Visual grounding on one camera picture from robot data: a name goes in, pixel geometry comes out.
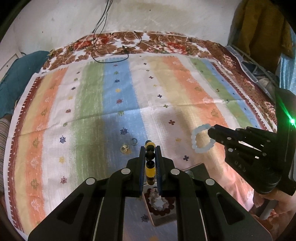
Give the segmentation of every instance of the white wall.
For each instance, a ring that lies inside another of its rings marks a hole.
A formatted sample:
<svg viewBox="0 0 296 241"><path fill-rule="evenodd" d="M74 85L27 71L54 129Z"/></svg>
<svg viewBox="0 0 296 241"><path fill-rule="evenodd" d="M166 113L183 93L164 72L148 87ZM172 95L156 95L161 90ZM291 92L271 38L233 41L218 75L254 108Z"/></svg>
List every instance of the white wall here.
<svg viewBox="0 0 296 241"><path fill-rule="evenodd" d="M105 30L179 32L227 44L234 11L240 0L114 0ZM24 53L51 50L89 34L106 0L32 0L0 43L2 59L9 49Z"/></svg>

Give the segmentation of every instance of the bed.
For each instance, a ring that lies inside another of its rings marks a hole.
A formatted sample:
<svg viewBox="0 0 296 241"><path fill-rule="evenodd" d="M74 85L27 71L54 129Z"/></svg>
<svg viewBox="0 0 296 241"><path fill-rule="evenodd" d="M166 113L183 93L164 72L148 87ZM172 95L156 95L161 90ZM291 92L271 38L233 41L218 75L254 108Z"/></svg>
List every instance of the bed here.
<svg viewBox="0 0 296 241"><path fill-rule="evenodd" d="M95 43L90 34L53 50L15 108L3 171L7 215L18 232L27 239L81 182L125 167L148 139L176 168L205 163L210 176L250 210L254 190L224 162L224 147L195 153L191 140L202 124L276 131L268 92L238 56L178 33L95 37ZM202 132L195 140L202 147L209 137ZM124 143L129 149L122 153ZM176 222L155 228L143 200L128 198L123 236L177 240Z"/></svg>

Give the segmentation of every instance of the green stripe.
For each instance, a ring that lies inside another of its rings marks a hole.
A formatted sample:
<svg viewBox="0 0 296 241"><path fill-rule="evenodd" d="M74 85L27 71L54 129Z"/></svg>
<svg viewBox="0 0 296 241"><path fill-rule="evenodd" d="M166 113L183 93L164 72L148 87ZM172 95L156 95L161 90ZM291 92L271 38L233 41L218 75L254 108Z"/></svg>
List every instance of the green stripe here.
<svg viewBox="0 0 296 241"><path fill-rule="evenodd" d="M107 162L104 157L103 112L104 65L90 62L84 68L76 97L75 132L76 169L78 183L88 177L107 178Z"/></svg>
<svg viewBox="0 0 296 241"><path fill-rule="evenodd" d="M191 62L194 64L195 68L204 76L206 81L214 90L219 89L217 95L220 97L220 99L229 100L229 102L226 103L226 107L229 109L231 114L233 114L233 116L237 119L237 122L239 123L240 127L246 128L247 126L252 126L252 124L246 117L245 113L238 105L237 100L235 100L233 96L230 93L228 93L223 84L221 84L217 80L217 78L207 68L207 66L201 60L196 58L192 58Z"/></svg>

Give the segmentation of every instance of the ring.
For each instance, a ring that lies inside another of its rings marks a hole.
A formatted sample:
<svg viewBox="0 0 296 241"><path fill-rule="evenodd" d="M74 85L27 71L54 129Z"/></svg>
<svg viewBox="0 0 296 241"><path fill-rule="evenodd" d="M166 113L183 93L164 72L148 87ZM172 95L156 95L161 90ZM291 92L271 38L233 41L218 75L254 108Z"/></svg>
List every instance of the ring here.
<svg viewBox="0 0 296 241"><path fill-rule="evenodd" d="M138 140L136 138L132 138L132 145L136 146L138 144Z"/></svg>
<svg viewBox="0 0 296 241"><path fill-rule="evenodd" d="M194 149L194 151L196 153L205 153L214 146L216 141L212 138L210 139L210 142L207 145L205 145L203 148L197 147L197 144L196 144L196 135L198 133L208 130L210 128L211 128L210 124L204 124L204 125L201 125L193 130L192 135L191 135L191 143L192 143L192 148Z"/></svg>

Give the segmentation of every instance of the bedsheet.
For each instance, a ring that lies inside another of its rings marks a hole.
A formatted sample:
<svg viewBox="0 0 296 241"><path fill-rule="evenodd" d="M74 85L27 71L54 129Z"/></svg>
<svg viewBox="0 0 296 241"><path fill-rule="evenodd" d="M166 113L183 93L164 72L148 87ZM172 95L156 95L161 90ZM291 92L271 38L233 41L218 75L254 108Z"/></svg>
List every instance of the bedsheet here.
<svg viewBox="0 0 296 241"><path fill-rule="evenodd" d="M92 35L51 52L23 93L12 118L4 158L8 217L27 238L88 177L125 167L150 139L176 168L205 163L210 176L244 208L253 189L215 144L195 153L192 131L220 124L276 131L273 103L219 44L174 33ZM98 51L91 57L95 44ZM129 47L128 59L121 52ZM131 139L138 144L132 146ZM208 143L206 132L196 136ZM120 151L129 144L126 153ZM128 198L124 240L177 240L176 222L154 228L143 201Z"/></svg>

